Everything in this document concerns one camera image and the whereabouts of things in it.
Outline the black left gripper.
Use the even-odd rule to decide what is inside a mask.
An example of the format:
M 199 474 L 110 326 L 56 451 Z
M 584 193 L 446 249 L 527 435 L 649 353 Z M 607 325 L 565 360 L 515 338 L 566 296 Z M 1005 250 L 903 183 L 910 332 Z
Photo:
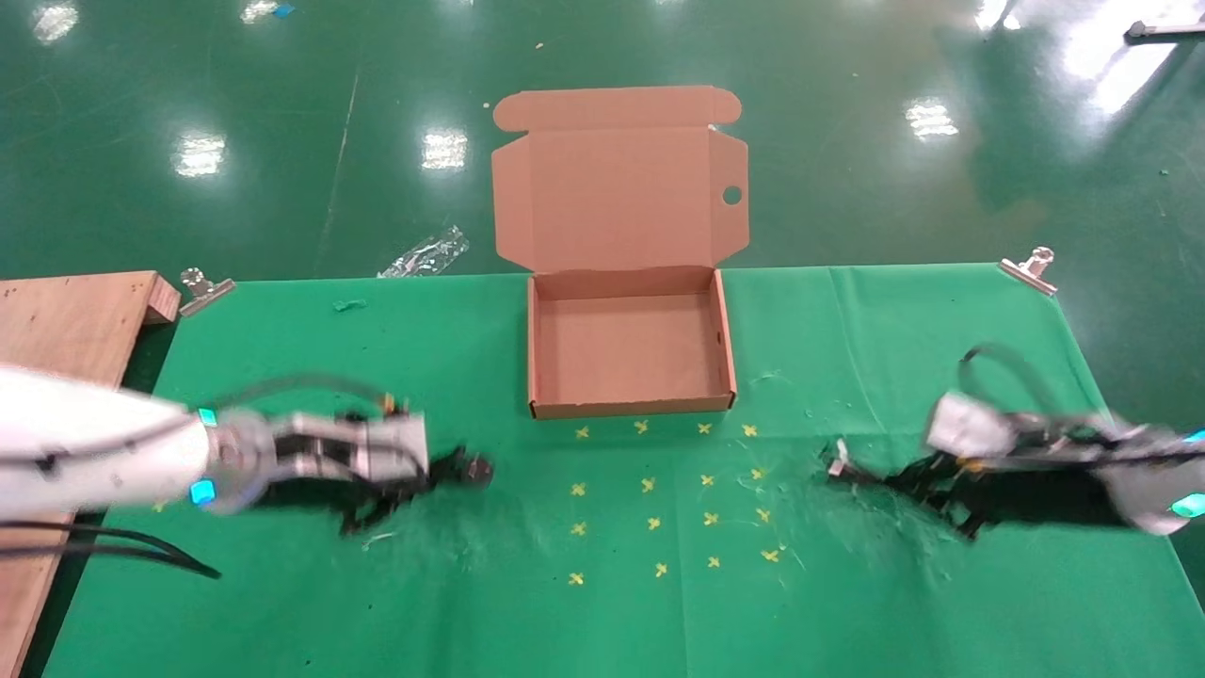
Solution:
M 382 524 L 413 499 L 435 489 L 433 476 L 371 479 L 349 472 L 337 476 L 296 476 L 271 482 L 249 509 L 327 509 L 340 519 L 340 535 L 357 535 Z

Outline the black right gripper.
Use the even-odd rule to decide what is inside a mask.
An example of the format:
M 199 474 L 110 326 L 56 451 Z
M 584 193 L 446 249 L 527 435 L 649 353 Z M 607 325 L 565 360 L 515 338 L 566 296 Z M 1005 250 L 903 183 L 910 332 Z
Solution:
M 963 459 L 958 466 L 958 502 L 968 511 L 963 529 L 1128 527 L 1105 482 L 1087 468 L 987 468 Z

